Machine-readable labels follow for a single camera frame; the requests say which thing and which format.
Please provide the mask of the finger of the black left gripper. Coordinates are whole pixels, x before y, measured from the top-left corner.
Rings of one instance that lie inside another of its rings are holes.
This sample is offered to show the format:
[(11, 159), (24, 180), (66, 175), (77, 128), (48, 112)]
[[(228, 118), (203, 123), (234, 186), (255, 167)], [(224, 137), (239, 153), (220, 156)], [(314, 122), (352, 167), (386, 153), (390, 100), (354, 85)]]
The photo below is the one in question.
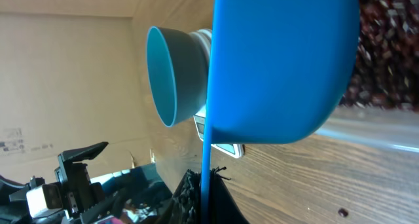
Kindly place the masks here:
[(110, 215), (120, 217), (120, 207), (116, 204), (118, 197), (119, 192), (115, 192), (111, 196), (95, 204), (93, 207), (87, 209), (87, 211), (80, 215), (81, 223), (95, 223), (96, 221), (99, 221)]
[(108, 142), (103, 141), (88, 147), (63, 151), (58, 155), (61, 162), (81, 162), (95, 159), (107, 146)]

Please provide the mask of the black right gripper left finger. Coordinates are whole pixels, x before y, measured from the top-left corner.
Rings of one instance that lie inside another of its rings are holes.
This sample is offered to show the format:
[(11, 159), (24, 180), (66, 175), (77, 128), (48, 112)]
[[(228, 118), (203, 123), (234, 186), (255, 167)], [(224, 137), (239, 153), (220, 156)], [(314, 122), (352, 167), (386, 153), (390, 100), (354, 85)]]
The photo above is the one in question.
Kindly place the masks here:
[(156, 224), (200, 223), (200, 174), (187, 170)]

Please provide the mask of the blue plastic measuring scoop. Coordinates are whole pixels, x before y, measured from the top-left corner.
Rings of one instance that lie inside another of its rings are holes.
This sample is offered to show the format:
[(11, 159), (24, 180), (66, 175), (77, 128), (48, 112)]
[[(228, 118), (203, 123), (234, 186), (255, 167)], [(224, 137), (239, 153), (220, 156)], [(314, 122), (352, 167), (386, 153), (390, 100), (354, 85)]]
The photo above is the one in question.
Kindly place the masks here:
[(285, 144), (314, 133), (346, 91), (358, 0), (215, 0), (201, 170), (210, 222), (211, 146)]

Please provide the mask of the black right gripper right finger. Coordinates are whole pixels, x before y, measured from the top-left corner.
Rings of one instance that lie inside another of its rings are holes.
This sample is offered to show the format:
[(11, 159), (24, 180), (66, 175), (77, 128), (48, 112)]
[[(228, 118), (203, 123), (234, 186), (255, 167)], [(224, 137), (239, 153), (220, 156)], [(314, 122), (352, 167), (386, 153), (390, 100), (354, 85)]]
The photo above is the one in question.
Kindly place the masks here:
[(226, 169), (225, 166), (216, 167), (210, 173), (209, 222), (211, 224), (249, 224), (224, 183), (224, 180), (230, 180), (230, 178), (219, 174), (220, 171)]

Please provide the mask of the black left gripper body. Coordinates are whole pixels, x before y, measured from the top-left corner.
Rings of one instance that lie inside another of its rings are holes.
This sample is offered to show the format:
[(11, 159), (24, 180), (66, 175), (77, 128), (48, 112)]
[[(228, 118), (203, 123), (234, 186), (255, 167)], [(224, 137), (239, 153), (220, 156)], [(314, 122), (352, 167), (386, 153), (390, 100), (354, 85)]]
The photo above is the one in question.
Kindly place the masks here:
[(90, 181), (87, 164), (59, 162), (59, 165), (55, 174), (68, 217), (79, 217), (81, 213), (105, 199), (101, 183)]

